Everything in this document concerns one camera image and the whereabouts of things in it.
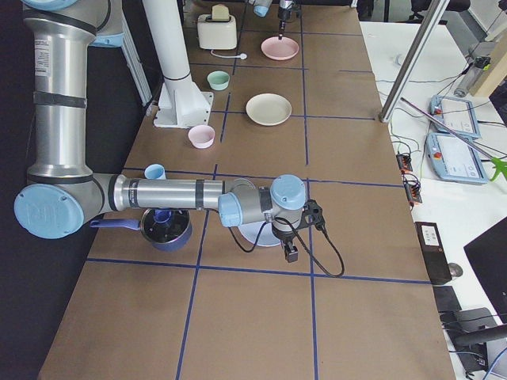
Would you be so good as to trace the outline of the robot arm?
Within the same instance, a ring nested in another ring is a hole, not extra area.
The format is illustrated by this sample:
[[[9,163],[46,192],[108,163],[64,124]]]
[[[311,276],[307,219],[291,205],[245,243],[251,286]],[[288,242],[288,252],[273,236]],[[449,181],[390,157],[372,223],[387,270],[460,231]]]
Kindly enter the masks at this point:
[[[248,1],[248,3],[253,7],[253,12],[255,15],[257,15],[258,17],[265,17],[273,2],[269,0],[254,0]],[[294,5],[295,1],[290,0],[278,1],[278,10],[277,10],[277,17],[279,20],[278,40],[282,40],[284,38],[286,24],[290,19]]]
[[[124,42],[119,1],[26,1],[34,35],[36,161],[14,201],[17,221],[46,239],[83,225],[138,230],[155,248],[175,251],[190,239],[192,210],[213,210],[223,226],[259,222],[298,258],[299,230],[310,224],[304,183],[285,174],[268,187],[249,180],[166,180],[95,173],[86,165],[89,46]]]

